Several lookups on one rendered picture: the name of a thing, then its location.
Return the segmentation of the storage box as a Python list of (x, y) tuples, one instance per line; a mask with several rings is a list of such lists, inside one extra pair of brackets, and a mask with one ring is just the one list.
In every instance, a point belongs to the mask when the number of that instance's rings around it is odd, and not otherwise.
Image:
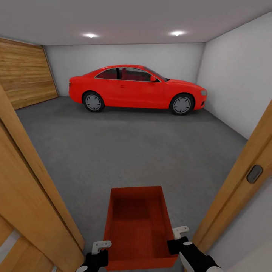
[(161, 186), (112, 188), (103, 241), (111, 241), (107, 271), (173, 267), (173, 240)]

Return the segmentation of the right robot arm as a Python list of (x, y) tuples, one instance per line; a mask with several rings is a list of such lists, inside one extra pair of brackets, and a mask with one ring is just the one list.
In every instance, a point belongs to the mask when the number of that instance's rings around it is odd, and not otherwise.
[(181, 238), (180, 235), (188, 231), (187, 226), (173, 229), (174, 239), (167, 241), (170, 254), (179, 253), (182, 264), (188, 272), (225, 272), (210, 255), (204, 255), (187, 237)]

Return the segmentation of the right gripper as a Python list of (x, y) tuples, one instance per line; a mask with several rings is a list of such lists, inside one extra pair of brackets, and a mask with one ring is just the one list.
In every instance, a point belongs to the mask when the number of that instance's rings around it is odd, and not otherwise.
[(182, 241), (188, 241), (188, 238), (187, 237), (182, 237), (180, 239), (173, 239), (173, 240), (169, 240), (167, 241), (167, 244), (168, 244), (168, 248), (169, 248), (169, 252), (171, 255), (174, 255), (174, 254), (178, 254), (178, 244)]

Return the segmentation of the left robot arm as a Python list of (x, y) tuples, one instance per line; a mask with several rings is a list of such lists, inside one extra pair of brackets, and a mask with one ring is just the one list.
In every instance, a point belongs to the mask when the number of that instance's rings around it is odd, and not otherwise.
[(108, 251), (101, 250), (111, 246), (111, 241), (93, 243), (91, 253), (86, 254), (85, 262), (75, 272), (98, 272), (100, 267), (108, 265)]

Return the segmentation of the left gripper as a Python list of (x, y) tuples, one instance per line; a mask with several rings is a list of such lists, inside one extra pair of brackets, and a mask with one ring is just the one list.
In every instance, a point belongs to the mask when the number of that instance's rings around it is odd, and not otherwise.
[(100, 267), (105, 267), (108, 265), (108, 251), (100, 250), (100, 253), (92, 255), (92, 253), (87, 253), (85, 258), (85, 263), (90, 260), (94, 260), (97, 264), (97, 271)]

